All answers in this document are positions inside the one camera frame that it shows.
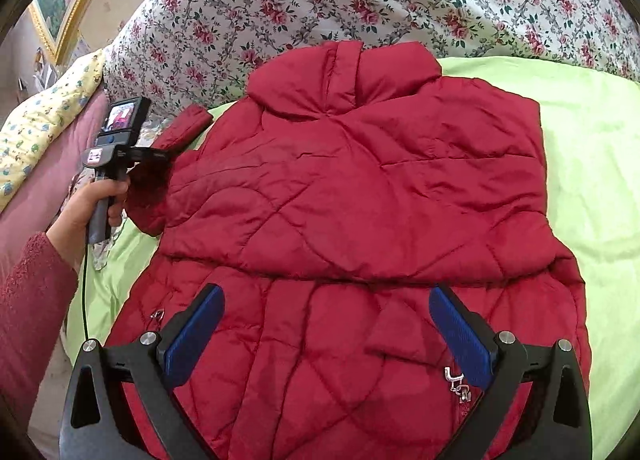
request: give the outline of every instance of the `person's hand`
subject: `person's hand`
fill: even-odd
[[[109,225],[122,223],[122,207],[127,196],[129,179],[126,182],[100,180],[85,185],[68,201],[60,217],[47,231],[47,237],[70,266],[79,270],[84,257],[86,225],[94,213],[98,200],[115,196],[116,202],[109,207]]]

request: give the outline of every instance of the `red puffer jacket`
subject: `red puffer jacket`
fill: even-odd
[[[206,283],[226,313],[176,391],[221,458],[433,459],[469,407],[428,312],[446,281],[495,331],[590,348],[584,284],[545,217],[538,104],[442,77],[417,43],[288,52],[171,169],[132,172],[127,210],[160,247],[109,344]],[[191,107],[158,146],[209,122]],[[490,449],[502,452],[518,395]],[[150,451],[161,447],[130,397]]]

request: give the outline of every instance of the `pink sweater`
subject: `pink sweater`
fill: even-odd
[[[0,287],[0,396],[24,429],[77,287],[44,233],[27,242]]]

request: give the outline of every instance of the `blue pad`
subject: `blue pad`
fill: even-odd
[[[183,385],[225,313],[225,295],[219,286],[196,308],[164,355],[164,383],[169,389]]]
[[[440,287],[431,291],[429,312],[469,385],[486,390],[494,376],[493,365],[496,357],[492,357],[471,328],[472,322],[467,321],[466,314],[463,315],[456,309]]]

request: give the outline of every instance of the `blue gripper pad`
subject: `blue gripper pad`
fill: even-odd
[[[164,353],[164,383],[170,389],[189,380],[225,313],[225,294],[218,285],[211,286],[207,285],[210,292],[203,291],[196,297],[187,310],[193,314]]]
[[[478,314],[469,312],[448,287],[431,290],[429,312],[469,385],[486,390],[497,358],[497,346],[492,339],[487,341],[493,334],[489,325]]]

